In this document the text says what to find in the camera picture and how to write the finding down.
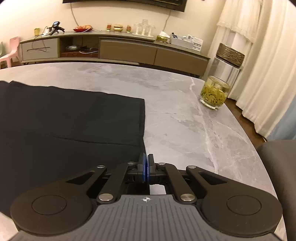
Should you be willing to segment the black trousers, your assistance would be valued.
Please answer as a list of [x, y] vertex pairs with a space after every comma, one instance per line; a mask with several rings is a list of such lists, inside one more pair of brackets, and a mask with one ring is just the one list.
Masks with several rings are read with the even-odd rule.
[[142, 98], [2, 81], [1, 212], [27, 190], [137, 161], [144, 124]]

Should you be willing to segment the glass of green tea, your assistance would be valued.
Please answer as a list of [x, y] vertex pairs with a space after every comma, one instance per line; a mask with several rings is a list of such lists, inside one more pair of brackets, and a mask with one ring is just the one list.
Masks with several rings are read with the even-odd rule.
[[217, 110], [225, 102], [230, 86], [215, 76], [208, 76], [200, 93], [200, 102], [206, 107]]

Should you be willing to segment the black chair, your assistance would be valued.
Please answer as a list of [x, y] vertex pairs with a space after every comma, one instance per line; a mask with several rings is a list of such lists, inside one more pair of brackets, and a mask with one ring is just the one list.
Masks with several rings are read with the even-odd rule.
[[265, 142], [257, 152], [282, 205], [287, 239], [295, 240], [295, 140]]

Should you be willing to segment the long low TV cabinet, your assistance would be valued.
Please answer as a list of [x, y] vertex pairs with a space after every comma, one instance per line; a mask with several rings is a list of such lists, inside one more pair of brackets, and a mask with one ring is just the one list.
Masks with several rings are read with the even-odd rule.
[[203, 76], [209, 58], [154, 38], [113, 32], [66, 32], [20, 42], [22, 63], [103, 62]]

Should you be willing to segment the tall glass jar brown lid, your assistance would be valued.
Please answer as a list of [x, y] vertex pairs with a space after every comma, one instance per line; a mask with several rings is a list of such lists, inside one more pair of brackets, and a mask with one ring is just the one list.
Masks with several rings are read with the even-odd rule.
[[245, 55], [241, 52], [220, 43], [208, 75], [223, 80], [232, 88], [244, 58]]

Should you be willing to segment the white box on cabinet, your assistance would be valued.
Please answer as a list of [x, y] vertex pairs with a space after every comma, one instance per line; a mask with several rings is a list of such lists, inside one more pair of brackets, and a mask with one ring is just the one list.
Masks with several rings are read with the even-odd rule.
[[192, 35], [178, 36], [174, 33], [171, 33], [170, 43], [179, 47], [201, 52], [203, 40], [197, 37], [193, 37]]

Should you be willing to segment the tissue box on cabinet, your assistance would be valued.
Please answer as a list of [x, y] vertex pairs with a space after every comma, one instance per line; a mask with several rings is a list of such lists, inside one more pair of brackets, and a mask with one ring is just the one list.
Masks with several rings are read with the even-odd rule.
[[165, 33], [164, 31], [161, 31], [157, 35], [156, 41], [163, 42], [163, 43], [169, 43], [170, 42], [170, 36], [167, 33]]

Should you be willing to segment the gold ornaments on cabinet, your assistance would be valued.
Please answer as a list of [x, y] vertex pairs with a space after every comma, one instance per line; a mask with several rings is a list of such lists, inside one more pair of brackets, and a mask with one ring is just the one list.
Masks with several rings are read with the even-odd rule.
[[131, 33], [132, 27], [130, 25], [127, 25], [126, 27], [124, 27], [121, 24], [115, 24], [115, 25], [107, 24], [106, 30], [107, 30], [107, 32], [113, 31], [113, 32], [118, 32], [118, 33], [121, 33], [121, 32]]

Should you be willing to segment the clear glass set on cabinet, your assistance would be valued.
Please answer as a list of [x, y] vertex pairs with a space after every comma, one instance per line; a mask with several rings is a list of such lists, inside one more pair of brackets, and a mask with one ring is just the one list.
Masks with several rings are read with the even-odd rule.
[[137, 36], [153, 38], [156, 27], [150, 25], [148, 20], [142, 20], [141, 23], [135, 23], [132, 27], [132, 33]]

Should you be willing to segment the red fruit plate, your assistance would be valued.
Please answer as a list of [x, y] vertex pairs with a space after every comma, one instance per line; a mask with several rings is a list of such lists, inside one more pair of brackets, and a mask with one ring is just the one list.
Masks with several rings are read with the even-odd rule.
[[73, 30], [76, 33], [84, 33], [84, 32], [90, 32], [92, 31], [93, 27], [92, 25], [84, 25], [84, 26], [77, 26]]

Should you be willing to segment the black handheld device on cabinet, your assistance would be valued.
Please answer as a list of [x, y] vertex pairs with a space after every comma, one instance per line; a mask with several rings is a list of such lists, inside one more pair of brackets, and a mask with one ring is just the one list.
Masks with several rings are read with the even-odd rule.
[[55, 33], [58, 33], [59, 31], [65, 32], [65, 29], [60, 27], [60, 22], [56, 21], [53, 22], [53, 25], [51, 27], [46, 27], [42, 33], [42, 36], [52, 36]]

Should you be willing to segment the yellow cup on cabinet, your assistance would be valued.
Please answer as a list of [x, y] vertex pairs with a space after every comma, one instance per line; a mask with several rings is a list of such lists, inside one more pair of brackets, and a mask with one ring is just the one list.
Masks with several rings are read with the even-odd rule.
[[40, 35], [40, 28], [35, 28], [34, 29], [34, 36], [37, 37]]

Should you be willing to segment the green plastic child chair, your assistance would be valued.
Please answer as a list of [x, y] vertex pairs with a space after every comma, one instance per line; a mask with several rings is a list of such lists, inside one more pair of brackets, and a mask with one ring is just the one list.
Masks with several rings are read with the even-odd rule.
[[6, 54], [5, 46], [3, 42], [0, 42], [0, 57], [4, 56]]

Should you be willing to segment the pink plastic child chair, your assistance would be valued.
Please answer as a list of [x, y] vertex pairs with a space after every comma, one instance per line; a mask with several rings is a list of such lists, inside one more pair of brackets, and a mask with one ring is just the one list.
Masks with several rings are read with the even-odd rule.
[[1, 56], [0, 60], [1, 60], [1, 62], [6, 63], [7, 68], [11, 68], [11, 62], [12, 62], [13, 58], [17, 58], [17, 60], [19, 62], [21, 62], [19, 52], [18, 52], [19, 44], [20, 44], [20, 38], [18, 36], [11, 38], [10, 39], [10, 48], [11, 48], [10, 53], [5, 54], [4, 56]]

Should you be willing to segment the white curtain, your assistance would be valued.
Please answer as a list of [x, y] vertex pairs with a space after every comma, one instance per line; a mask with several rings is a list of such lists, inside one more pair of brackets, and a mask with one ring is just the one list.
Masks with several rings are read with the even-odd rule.
[[226, 1], [208, 52], [245, 58], [229, 94], [268, 141], [295, 139], [295, 2]]

